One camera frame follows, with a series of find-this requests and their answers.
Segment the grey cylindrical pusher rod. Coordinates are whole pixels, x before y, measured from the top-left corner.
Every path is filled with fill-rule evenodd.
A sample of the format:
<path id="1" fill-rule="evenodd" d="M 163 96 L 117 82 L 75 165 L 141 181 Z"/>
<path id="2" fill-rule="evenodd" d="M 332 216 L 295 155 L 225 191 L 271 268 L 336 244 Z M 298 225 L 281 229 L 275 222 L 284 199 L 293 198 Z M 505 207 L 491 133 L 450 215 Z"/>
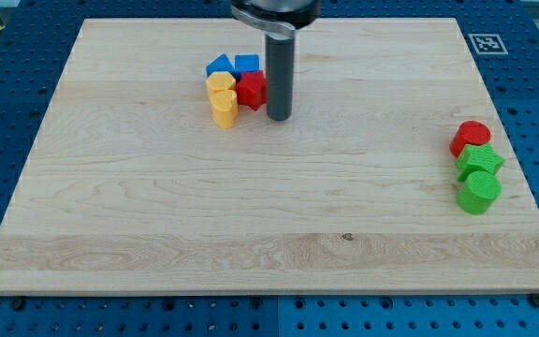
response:
<path id="1" fill-rule="evenodd" d="M 285 121 L 292 113 L 294 40 L 266 34 L 265 61 L 267 115 L 273 121 Z"/>

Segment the black round robot end flange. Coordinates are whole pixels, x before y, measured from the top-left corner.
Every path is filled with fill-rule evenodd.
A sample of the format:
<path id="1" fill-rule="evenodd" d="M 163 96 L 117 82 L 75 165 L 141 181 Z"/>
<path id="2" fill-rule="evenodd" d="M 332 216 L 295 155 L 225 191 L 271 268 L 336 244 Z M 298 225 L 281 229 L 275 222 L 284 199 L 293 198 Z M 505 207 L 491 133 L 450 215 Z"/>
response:
<path id="1" fill-rule="evenodd" d="M 320 0 L 231 0 L 234 19 L 282 39 L 293 39 L 320 12 Z"/>

